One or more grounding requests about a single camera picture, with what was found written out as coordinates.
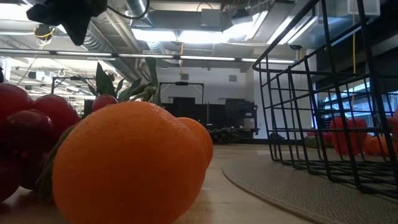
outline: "wall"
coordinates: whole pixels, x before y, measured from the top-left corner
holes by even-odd
[[[159,82],[179,82],[179,68],[157,68]],[[245,98],[245,74],[237,68],[184,68],[189,74],[190,83],[204,83],[204,103],[225,104],[228,98]],[[237,82],[229,82],[229,75],[237,75]],[[201,86],[175,86],[163,84],[161,88],[163,103],[173,103],[174,97],[193,97],[201,104]]]
[[[271,69],[285,69],[287,66],[286,65],[277,65],[277,64],[271,64],[270,68]],[[295,70],[300,70],[300,66],[295,67]],[[267,139],[267,132],[266,132],[266,121],[264,119],[264,112],[262,110],[262,100],[261,100],[261,91],[260,91],[260,80],[259,80],[259,72],[254,71],[254,81],[253,81],[253,93],[254,93],[254,102],[255,104],[257,104],[258,106],[258,111],[257,111],[257,126],[258,128],[260,128],[259,134],[256,136],[254,135],[254,138],[256,139]],[[265,83],[267,80],[267,75],[266,73],[262,73],[262,82]],[[305,76],[303,75],[293,75],[293,81],[294,81],[294,87],[296,89],[304,89],[307,90],[308,86],[307,86],[307,79],[305,78]],[[288,79],[287,79],[287,75],[282,75],[280,76],[280,87],[281,88],[288,88],[289,87],[289,83],[288,83]],[[277,82],[276,80],[274,80],[271,83],[271,88],[277,88]],[[289,100],[292,97],[289,95],[289,91],[281,91],[282,93],[282,100]],[[295,92],[296,96],[300,96],[302,94],[305,94],[304,91],[296,91]],[[270,106],[271,105],[271,98],[270,98],[270,94],[269,94],[269,89],[268,86],[265,86],[263,88],[263,95],[264,95],[264,104],[265,106]],[[280,100],[280,96],[279,96],[279,91],[278,90],[271,90],[271,97],[272,97],[272,103],[276,104],[281,102]],[[309,97],[303,98],[303,99],[299,99],[297,100],[298,102],[298,107],[299,108],[310,108],[310,99]],[[291,108],[292,105],[290,105],[290,103],[286,103],[284,104],[284,108]],[[285,128],[285,123],[284,123],[284,114],[285,113],[285,117],[286,117],[286,121],[287,121],[287,127],[288,128],[293,128],[294,126],[296,128],[298,128],[299,123],[297,122],[297,115],[294,111],[293,115],[292,115],[292,110],[278,110],[275,109],[274,113],[275,113],[275,121],[276,121],[276,126],[278,128]],[[271,109],[267,109],[266,110],[266,117],[267,117],[267,125],[268,128],[271,129],[272,127],[272,119],[271,119]],[[310,111],[300,111],[300,119],[301,119],[301,124],[303,128],[310,128],[312,126],[312,119],[311,119],[311,112]],[[287,137],[286,133],[283,132],[278,132],[278,134],[280,134],[283,137]],[[289,133],[289,137],[291,139],[294,138],[294,133]]]
[[[250,67],[244,74],[244,99],[254,101],[254,70]]]

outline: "ceiling light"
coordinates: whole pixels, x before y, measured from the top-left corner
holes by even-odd
[[[254,37],[254,35],[257,33],[257,31],[259,30],[262,22],[264,22],[264,19],[266,18],[268,14],[268,11],[262,11],[260,14],[256,14],[254,16],[256,16],[256,18],[254,18],[253,16],[253,21],[254,24],[251,28],[251,30],[246,34],[246,40],[252,39]]]
[[[6,54],[50,54],[48,50],[22,50],[22,49],[1,49],[1,53]]]
[[[30,96],[44,96],[46,95],[45,93],[29,93]],[[75,98],[83,98],[86,100],[95,100],[94,95],[75,95],[75,94],[57,94],[58,96],[62,97],[75,97]]]
[[[242,62],[251,62],[254,63],[257,59],[256,58],[242,58]],[[281,64],[293,64],[294,60],[284,60],[284,59],[268,59],[268,63],[281,63]],[[267,60],[261,60],[261,63],[267,63]]]
[[[67,90],[71,90],[71,91],[75,91],[75,92],[79,92],[79,88],[77,87],[73,87],[73,86],[68,86]]]
[[[219,44],[228,39],[221,32],[186,30],[178,40],[188,44]]]
[[[65,28],[63,28],[62,25],[57,26],[58,30],[62,31],[64,34],[67,33],[67,31],[65,30]]]
[[[315,16],[310,20],[310,22],[307,23],[300,31],[298,31],[289,41],[288,43],[291,44],[293,41],[295,41],[298,37],[300,37],[310,26],[318,20],[318,17]]]
[[[273,43],[273,41],[279,36],[279,34],[281,34],[286,29],[288,24],[290,24],[290,22],[292,22],[292,20],[293,20],[293,16],[288,16],[285,19],[285,21],[275,30],[274,34],[268,40],[267,44]]]
[[[131,29],[137,40],[146,42],[176,41],[177,37],[171,30],[141,30]]]
[[[87,56],[87,57],[112,57],[110,53],[93,53],[93,52],[64,52],[58,51],[57,54],[59,55],[71,55],[71,56]]]
[[[173,59],[173,55],[151,55],[151,54],[119,54],[120,57],[130,57],[130,58],[146,58],[153,57],[159,59]]]
[[[114,61],[114,60],[116,60],[116,58],[87,57],[87,60],[106,60],[106,61]]]
[[[0,4],[0,19],[15,21],[30,21],[26,11],[30,8],[27,5]]]
[[[206,57],[206,56],[188,56],[181,55],[181,59],[189,59],[189,60],[219,60],[219,61],[234,61],[235,58],[231,57]]]

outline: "leaf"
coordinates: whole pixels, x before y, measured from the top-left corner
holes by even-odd
[[[113,87],[111,78],[104,72],[100,63],[97,64],[95,73],[95,81],[97,83],[97,92],[100,95],[109,94],[116,98],[116,92]]]
[[[39,191],[39,197],[43,201],[50,200],[52,198],[52,169],[54,165],[54,159],[57,155],[58,148],[62,145],[63,141],[68,137],[69,133],[75,128],[77,124],[65,130],[65,132],[61,135],[57,144],[49,153],[49,157],[45,162],[44,169],[39,179],[36,182],[37,189]]]
[[[95,88],[94,88],[92,85],[90,85],[90,84],[87,82],[86,78],[83,77],[83,76],[81,76],[81,75],[78,75],[78,76],[80,77],[80,80],[81,80],[83,83],[86,83],[86,84],[87,84],[88,89],[90,90],[90,92],[91,92],[93,95],[98,96],[97,91],[95,90]]]
[[[137,79],[137,80],[135,80],[135,81],[131,84],[131,86],[130,86],[129,88],[127,88],[127,89],[123,90],[122,92],[120,92],[119,97],[118,97],[118,101],[121,101],[122,99],[127,98],[127,96],[128,96],[128,98],[130,98],[130,96],[132,96],[131,93],[133,92],[133,90],[134,90],[135,88],[139,87],[140,84],[141,84],[141,79],[140,79],[140,78]]]
[[[150,85],[158,88],[159,82],[157,80],[157,74],[156,74],[156,58],[153,57],[146,57],[145,61],[148,65],[149,68],[149,73],[150,73]]]
[[[120,82],[118,83],[118,87],[116,88],[116,96],[118,95],[119,91],[123,87],[123,81],[124,81],[124,78],[122,80],[120,80]]]
[[[159,89],[159,81],[157,79],[157,73],[156,73],[156,59],[153,57],[146,57],[145,61],[148,65],[149,68],[149,73],[150,73],[150,85],[153,87],[156,87],[156,89]],[[157,92],[155,95],[156,99],[156,104],[159,106],[162,106],[162,100],[160,98],[160,91]]]

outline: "orange fruit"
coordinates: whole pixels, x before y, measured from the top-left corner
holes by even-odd
[[[147,102],[107,106],[77,124],[54,160],[53,196],[71,223],[169,224],[205,178],[196,137]]]
[[[191,118],[178,118],[183,124],[185,124],[189,130],[198,138],[202,145],[203,155],[205,157],[206,168],[209,167],[211,158],[213,158],[213,141],[201,123]]]

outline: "wire basket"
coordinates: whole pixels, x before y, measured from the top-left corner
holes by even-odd
[[[275,133],[294,142],[283,146],[278,139],[270,140],[271,158],[283,165],[306,170],[312,175],[324,175],[332,182],[351,184],[363,193],[398,199],[398,164],[394,151],[398,150],[398,144],[393,141],[392,118],[389,118],[394,114],[391,99],[398,92],[386,91],[386,83],[394,77],[383,76],[374,69],[363,1],[357,0],[359,23],[333,39],[329,34],[325,1],[309,0],[252,66],[259,72],[267,137],[270,139],[269,136]],[[321,3],[326,44],[285,70],[270,69],[270,51],[318,2]],[[359,27],[363,35],[368,71],[337,72],[331,45]],[[325,49],[331,72],[311,71],[309,59]],[[303,66],[304,70],[294,70],[298,65]],[[332,85],[314,89],[312,75],[327,76]],[[295,88],[294,80],[297,77],[302,77],[308,88]],[[361,103],[354,105],[355,100]],[[364,114],[368,115],[368,122],[359,119]],[[304,117],[309,118],[315,128],[304,127]],[[304,144],[308,132],[315,136],[314,148]],[[329,138],[334,149],[327,147]],[[369,155],[372,150],[379,155]]]

